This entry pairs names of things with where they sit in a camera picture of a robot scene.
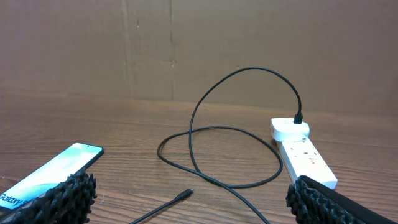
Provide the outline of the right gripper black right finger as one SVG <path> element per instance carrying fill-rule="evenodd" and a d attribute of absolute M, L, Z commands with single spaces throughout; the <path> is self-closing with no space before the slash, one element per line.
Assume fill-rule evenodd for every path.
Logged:
<path fill-rule="evenodd" d="M 397 224 L 305 175 L 285 200 L 299 224 Z"/>

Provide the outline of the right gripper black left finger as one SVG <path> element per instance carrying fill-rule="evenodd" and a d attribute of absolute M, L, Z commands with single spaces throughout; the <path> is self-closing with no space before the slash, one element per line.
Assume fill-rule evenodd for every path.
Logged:
<path fill-rule="evenodd" d="M 96 179 L 81 169 L 46 193 L 1 215 L 1 224 L 89 223 L 96 198 Z"/>

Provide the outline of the black Samsung Galaxy smartphone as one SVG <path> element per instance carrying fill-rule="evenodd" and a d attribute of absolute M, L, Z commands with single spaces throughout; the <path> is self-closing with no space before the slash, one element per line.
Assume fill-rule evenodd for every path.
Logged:
<path fill-rule="evenodd" d="M 74 143 L 1 194 L 1 208 L 15 210 L 77 173 L 104 154 L 104 149 Z"/>

